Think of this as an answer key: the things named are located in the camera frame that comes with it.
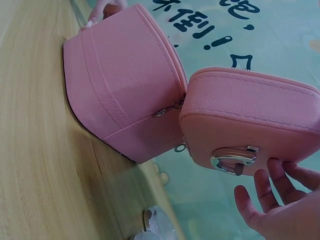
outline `pink cosmetic bag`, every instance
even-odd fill
[[[66,93],[81,124],[143,163],[183,143],[187,81],[167,36],[137,4],[65,42]],[[162,117],[155,117],[163,112]]]
[[[292,80],[206,68],[190,79],[148,11],[131,6],[68,40],[66,92],[80,123],[146,162],[179,145],[233,175],[268,158],[300,162],[320,149],[320,92]]]

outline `clear plastic object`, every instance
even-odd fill
[[[137,235],[130,238],[130,240],[161,240],[156,234],[150,231],[138,233]]]
[[[175,228],[160,206],[153,206],[143,213],[145,229],[156,234],[160,240],[178,240]]]

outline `hand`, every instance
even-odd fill
[[[87,25],[82,27],[79,32],[82,32],[97,24],[102,14],[103,19],[106,19],[125,9],[127,6],[127,0],[115,0],[115,3],[112,3],[110,0],[97,0],[96,5],[94,6],[94,9],[88,18]]]
[[[263,212],[258,212],[244,186],[234,189],[236,206],[246,224],[267,240],[320,239],[320,172],[292,162],[267,162],[271,180],[285,206],[280,206],[272,192],[266,171],[254,174],[254,184]],[[313,192],[295,189],[286,173]]]

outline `zipper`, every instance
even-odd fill
[[[155,114],[152,115],[153,118],[158,118],[158,117],[162,117],[164,114],[166,114],[167,112],[169,112],[170,110],[178,110],[181,109],[182,106],[184,105],[185,99],[181,99],[179,101],[175,101],[171,106],[166,107],[160,111],[157,111]]]
[[[234,68],[234,67],[219,67],[219,66],[205,67],[205,68],[202,68],[202,69],[196,71],[194,74],[192,74],[190,81],[192,80],[192,78],[194,78],[198,74],[204,74],[204,73],[209,73],[209,72],[224,72],[224,73],[241,74],[241,75],[269,79],[269,80],[278,81],[278,82],[285,83],[285,84],[298,86],[298,87],[301,87],[301,88],[304,88],[307,90],[311,90],[315,94],[320,95],[320,91],[317,88],[315,88],[314,86],[305,84],[305,83],[301,83],[298,81],[290,80],[290,79],[279,77],[279,76],[272,76],[272,75],[268,75],[268,74],[264,74],[264,73],[260,73],[260,72],[250,71],[247,69]]]
[[[146,9],[140,4],[137,4],[137,7],[141,11],[141,13],[144,15],[144,17],[148,20],[148,22],[151,24],[153,29],[156,31],[156,33],[158,34],[158,36],[162,40],[166,50],[168,51],[168,53],[173,61],[173,64],[175,66],[175,69],[177,71],[182,94],[184,95],[187,92],[187,77],[186,77],[185,71],[182,67],[182,63],[178,57],[176,50],[174,49],[170,40],[167,38],[164,31],[158,26],[158,24],[155,22],[153,17],[148,13],[148,11],[146,11]]]

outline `finger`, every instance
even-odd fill
[[[267,167],[271,180],[285,205],[298,201],[306,195],[305,192],[293,186],[279,160],[269,159]]]
[[[272,192],[269,176],[265,170],[258,170],[254,174],[254,185],[256,194],[264,213],[280,207],[278,201]]]
[[[238,211],[243,217],[245,223],[250,228],[259,232],[261,220],[264,214],[258,212],[255,206],[252,204],[246,188],[242,185],[237,186],[234,189],[234,198],[236,207],[238,208]]]
[[[306,188],[314,191],[319,187],[320,172],[300,167],[293,162],[284,162],[282,166],[290,177],[300,182]]]
[[[115,15],[116,13],[120,12],[121,9],[118,5],[115,4],[107,4],[103,9],[103,19],[109,18],[112,15]]]
[[[99,18],[103,15],[104,8],[109,4],[110,0],[97,0],[92,12],[89,15],[88,22],[92,21],[93,24],[97,24]]]

